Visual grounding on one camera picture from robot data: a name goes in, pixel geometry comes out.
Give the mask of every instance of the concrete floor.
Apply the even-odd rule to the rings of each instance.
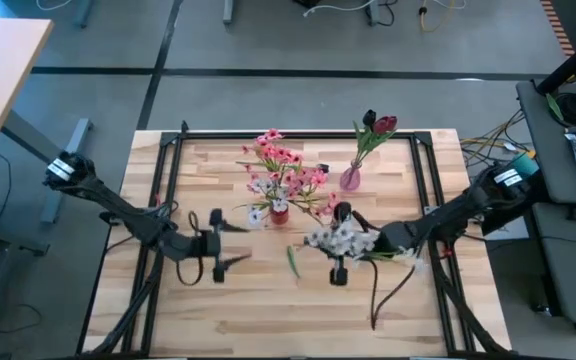
[[[460,72],[469,77],[546,74],[564,59],[538,0],[469,1],[466,10],[455,11],[432,34],[418,29],[416,0],[400,0],[393,7],[396,21],[390,28],[368,27],[361,12],[321,10],[304,19],[302,8],[289,0],[236,0],[235,21],[225,28],[222,4],[183,2],[163,59],[167,68]],[[173,0],[98,1],[89,27],[81,30],[72,25],[76,1],[53,12],[37,10],[31,0],[0,2],[4,14],[55,20],[38,62],[51,67],[152,68],[172,6]],[[429,6],[429,19],[436,21],[443,9]],[[14,108],[62,144],[80,117],[90,117],[95,129],[84,153],[117,190],[149,81],[150,76],[31,75]],[[398,115],[402,128],[457,128],[469,137],[507,120],[518,103],[514,81],[164,76],[147,128],[178,129],[182,120],[194,129],[347,128],[368,108]],[[524,124],[512,134],[529,141]],[[0,301],[0,327],[27,321],[19,303],[37,307],[43,321],[14,335],[0,334],[0,353],[12,352],[14,360],[70,355],[108,227],[97,219],[99,207],[77,199],[65,201],[56,225],[40,226],[47,191],[41,185],[42,164],[3,135],[0,153],[13,166],[11,199],[0,226],[51,244],[43,258],[14,257],[7,301]],[[3,171],[0,164],[0,178]],[[576,358],[571,326],[527,308],[525,279],[539,269],[506,271],[504,264],[518,256],[527,266],[538,262],[523,246],[491,252],[513,349]]]

